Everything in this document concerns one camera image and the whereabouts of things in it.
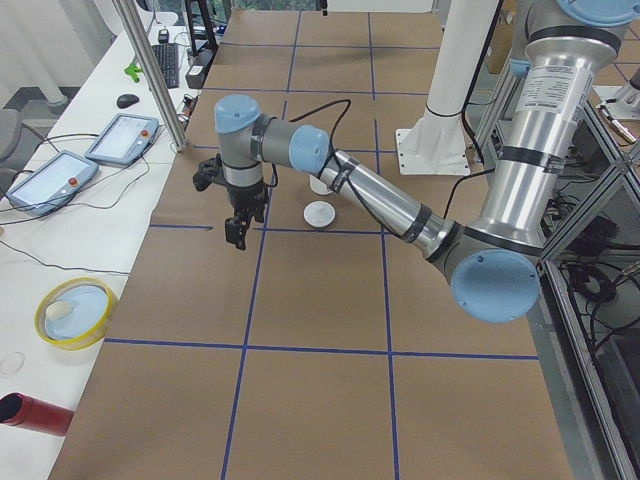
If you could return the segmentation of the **white enamel cup lid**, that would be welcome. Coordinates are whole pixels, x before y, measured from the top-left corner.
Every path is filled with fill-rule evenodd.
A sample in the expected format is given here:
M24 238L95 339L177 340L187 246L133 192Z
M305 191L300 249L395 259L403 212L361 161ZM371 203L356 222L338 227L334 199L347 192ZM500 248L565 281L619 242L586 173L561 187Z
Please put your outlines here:
M336 211L334 207L326 201L313 201L304 208L303 218L312 228L324 229L334 222Z

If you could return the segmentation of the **white enamel cup blue rim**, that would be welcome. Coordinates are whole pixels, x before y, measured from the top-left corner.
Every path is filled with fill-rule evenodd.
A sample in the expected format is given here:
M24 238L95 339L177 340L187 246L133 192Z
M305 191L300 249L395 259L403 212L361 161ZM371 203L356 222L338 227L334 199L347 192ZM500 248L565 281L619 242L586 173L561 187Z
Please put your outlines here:
M309 176L309 186L312 192L320 196L327 196L332 194L332 190L321 180L313 175Z

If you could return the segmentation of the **far teach pendant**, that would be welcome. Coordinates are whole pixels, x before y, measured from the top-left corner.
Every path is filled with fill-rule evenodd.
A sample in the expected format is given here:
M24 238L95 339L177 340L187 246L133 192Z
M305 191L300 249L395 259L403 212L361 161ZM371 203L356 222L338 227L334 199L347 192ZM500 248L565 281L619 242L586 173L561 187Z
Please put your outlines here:
M158 128L156 118L118 113L84 156L99 164L131 165L153 143Z

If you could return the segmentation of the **teach pendant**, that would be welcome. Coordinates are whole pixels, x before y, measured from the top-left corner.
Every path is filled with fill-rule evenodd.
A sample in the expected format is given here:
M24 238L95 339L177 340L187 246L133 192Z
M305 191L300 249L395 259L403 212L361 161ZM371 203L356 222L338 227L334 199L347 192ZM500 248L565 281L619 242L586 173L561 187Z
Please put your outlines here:
M7 198L19 211L44 216L70 202L98 169L96 162L63 150L12 187Z
M131 165L153 143L158 128L156 118L118 113L84 156L99 164Z

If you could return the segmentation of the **black computer mouse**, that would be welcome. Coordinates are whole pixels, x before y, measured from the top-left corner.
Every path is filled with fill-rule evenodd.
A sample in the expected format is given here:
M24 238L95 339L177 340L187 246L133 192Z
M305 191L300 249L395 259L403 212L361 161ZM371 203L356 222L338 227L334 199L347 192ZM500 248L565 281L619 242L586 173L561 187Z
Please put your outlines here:
M140 98L135 94L122 94L116 100L116 106L119 109L126 109L135 105L140 101Z

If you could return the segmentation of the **black keyboard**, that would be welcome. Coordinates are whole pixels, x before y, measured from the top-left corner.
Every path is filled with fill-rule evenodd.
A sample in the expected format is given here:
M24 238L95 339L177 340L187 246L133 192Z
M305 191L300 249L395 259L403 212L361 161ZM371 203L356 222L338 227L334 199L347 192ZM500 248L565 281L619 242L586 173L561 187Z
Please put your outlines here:
M168 89L179 87L179 45L177 43L163 43L152 45L160 72Z

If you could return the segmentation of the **green plastic object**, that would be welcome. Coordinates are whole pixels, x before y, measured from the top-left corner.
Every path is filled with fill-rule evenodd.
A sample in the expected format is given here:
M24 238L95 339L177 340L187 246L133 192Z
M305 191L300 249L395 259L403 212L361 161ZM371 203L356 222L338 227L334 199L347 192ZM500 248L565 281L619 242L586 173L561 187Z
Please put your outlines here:
M142 74L142 68L136 63L130 63L125 69L124 73L131 78L134 83L140 82L140 75Z

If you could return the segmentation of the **near teach pendant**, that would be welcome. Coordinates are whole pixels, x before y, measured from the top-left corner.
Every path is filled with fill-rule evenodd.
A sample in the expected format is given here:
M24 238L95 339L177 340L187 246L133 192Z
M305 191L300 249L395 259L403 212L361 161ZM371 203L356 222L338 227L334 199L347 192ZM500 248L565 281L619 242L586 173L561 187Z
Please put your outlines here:
M12 187L7 198L19 211L44 216L70 202L98 169L96 162L63 150Z

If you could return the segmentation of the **yellow tape roll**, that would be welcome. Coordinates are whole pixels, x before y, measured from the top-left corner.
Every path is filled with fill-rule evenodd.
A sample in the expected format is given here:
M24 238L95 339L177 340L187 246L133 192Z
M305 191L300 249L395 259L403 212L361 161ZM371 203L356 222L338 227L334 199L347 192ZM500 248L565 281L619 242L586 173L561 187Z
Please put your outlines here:
M54 347L76 351L101 340L119 299L104 282L80 277L50 291L40 302L34 328Z

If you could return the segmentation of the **grey office chair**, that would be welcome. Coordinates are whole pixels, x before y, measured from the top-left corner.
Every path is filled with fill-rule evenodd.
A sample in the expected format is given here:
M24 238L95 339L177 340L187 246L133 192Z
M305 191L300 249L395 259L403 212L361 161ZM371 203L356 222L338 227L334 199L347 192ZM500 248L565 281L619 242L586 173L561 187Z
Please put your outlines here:
M15 173L15 164L26 159L25 151L20 145L22 130L21 113L15 109L2 109L1 162L10 162L10 167L1 167L2 174Z

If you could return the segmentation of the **red bottle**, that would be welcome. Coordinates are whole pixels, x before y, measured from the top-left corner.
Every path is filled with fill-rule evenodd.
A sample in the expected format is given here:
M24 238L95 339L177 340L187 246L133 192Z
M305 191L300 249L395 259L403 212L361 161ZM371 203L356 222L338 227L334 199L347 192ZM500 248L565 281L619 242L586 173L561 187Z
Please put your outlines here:
M73 416L72 410L18 392L1 399L1 423L7 426L63 437Z

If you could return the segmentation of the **grey aluminium frame post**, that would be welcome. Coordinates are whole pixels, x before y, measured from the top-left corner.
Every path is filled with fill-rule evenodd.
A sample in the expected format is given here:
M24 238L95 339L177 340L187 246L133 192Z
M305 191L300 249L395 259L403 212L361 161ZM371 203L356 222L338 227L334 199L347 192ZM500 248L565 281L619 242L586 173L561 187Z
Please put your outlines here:
M142 24L136 4L134 1L128 0L113 0L113 4L123 23L133 50L141 63L149 89L164 121L166 130L171 136L172 143L177 152L182 152L187 145L185 132L152 51L148 34Z

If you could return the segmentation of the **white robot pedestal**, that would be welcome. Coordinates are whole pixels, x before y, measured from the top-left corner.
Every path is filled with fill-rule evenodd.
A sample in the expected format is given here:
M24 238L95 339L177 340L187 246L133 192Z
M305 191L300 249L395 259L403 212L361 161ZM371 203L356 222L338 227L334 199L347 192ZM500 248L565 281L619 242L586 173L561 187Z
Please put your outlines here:
M400 173L452 175L470 173L462 126L463 110L498 1L450 4L424 114L410 129L396 131Z

